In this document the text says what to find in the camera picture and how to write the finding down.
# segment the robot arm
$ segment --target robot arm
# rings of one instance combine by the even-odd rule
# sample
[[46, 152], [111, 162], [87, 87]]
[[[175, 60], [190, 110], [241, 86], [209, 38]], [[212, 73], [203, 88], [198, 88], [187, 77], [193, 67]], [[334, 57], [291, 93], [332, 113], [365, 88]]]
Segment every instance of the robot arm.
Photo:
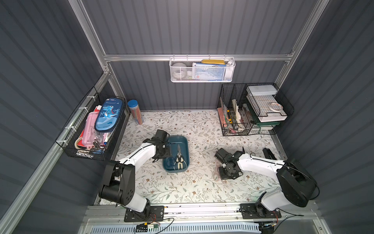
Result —
[[221, 179], [236, 179], [243, 175], [242, 171], [252, 171], [279, 182], [280, 188], [260, 196], [257, 201], [258, 209], [273, 211], [288, 204], [305, 207], [317, 185], [312, 176], [294, 159], [283, 161], [253, 157], [244, 150], [230, 154], [222, 148], [215, 157], [224, 165], [219, 168]]
[[[166, 137], [167, 132], [157, 130], [154, 137], [145, 139], [140, 147], [127, 157], [120, 161], [110, 161], [105, 167], [99, 197], [148, 217], [150, 202], [135, 192], [135, 172], [150, 158], [155, 162], [170, 156]], [[120, 181], [115, 180], [115, 177], [120, 177]]]

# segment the gray wall panel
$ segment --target gray wall panel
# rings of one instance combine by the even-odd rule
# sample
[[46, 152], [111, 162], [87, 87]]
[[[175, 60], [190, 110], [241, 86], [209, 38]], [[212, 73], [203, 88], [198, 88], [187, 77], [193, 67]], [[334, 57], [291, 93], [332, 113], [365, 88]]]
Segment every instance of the gray wall panel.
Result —
[[[0, 217], [101, 74], [68, 1], [0, 1]], [[13, 233], [75, 233], [103, 169], [62, 155]]]
[[290, 53], [315, 0], [84, 0], [106, 54]]
[[[141, 109], [211, 109], [221, 83], [173, 83], [168, 62], [111, 62], [128, 100]], [[236, 62], [233, 83], [275, 82], [284, 62]]]
[[295, 113], [277, 135], [319, 183], [333, 233], [374, 227], [373, 11], [372, 0], [330, 1], [281, 87]]

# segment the blue cylindrical container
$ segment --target blue cylindrical container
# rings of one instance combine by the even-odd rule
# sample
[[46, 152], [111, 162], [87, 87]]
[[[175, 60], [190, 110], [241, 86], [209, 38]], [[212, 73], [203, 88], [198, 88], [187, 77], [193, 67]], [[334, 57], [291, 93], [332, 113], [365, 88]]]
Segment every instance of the blue cylindrical container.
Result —
[[129, 106], [132, 117], [134, 118], [135, 122], [137, 124], [142, 124], [143, 123], [143, 118], [141, 117], [141, 112], [139, 109], [139, 104], [136, 100], [130, 100], [127, 102], [127, 105]]

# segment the zip tie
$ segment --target zip tie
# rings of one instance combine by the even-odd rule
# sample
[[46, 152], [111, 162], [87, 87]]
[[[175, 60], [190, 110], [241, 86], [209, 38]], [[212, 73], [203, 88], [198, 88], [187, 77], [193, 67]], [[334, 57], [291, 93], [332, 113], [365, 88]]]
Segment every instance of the zip tie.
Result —
[[87, 113], [88, 113], [87, 107], [79, 107], [78, 109], [85, 109], [87, 111]]
[[77, 129], [74, 126], [65, 127], [65, 128], [72, 128], [74, 130], [74, 132], [77, 132]]
[[57, 143], [59, 143], [59, 142], [63, 142], [63, 143], [65, 143], [65, 144], [68, 143], [66, 140], [57, 140], [56, 142], [57, 142]]
[[94, 101], [96, 101], [96, 97], [95, 96], [87, 96], [87, 97], [92, 97]]

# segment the table surface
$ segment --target table surface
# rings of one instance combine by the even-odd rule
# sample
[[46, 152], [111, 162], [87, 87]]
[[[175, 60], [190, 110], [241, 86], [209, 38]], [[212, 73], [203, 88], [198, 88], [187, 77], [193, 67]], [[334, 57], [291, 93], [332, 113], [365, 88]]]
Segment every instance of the table surface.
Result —
[[[220, 180], [214, 157], [220, 148], [234, 153], [242, 147], [264, 157], [262, 149], [266, 147], [279, 158], [270, 135], [224, 137], [217, 111], [143, 112], [142, 117], [142, 125], [130, 117], [116, 160], [131, 154], [157, 129], [184, 136], [189, 144], [190, 165], [185, 172], [167, 173], [162, 160], [152, 163], [153, 159], [136, 172], [136, 192], [152, 204], [256, 201], [263, 192], [279, 187], [272, 178], [250, 171], [236, 180]], [[102, 199], [100, 204], [114, 203]]]

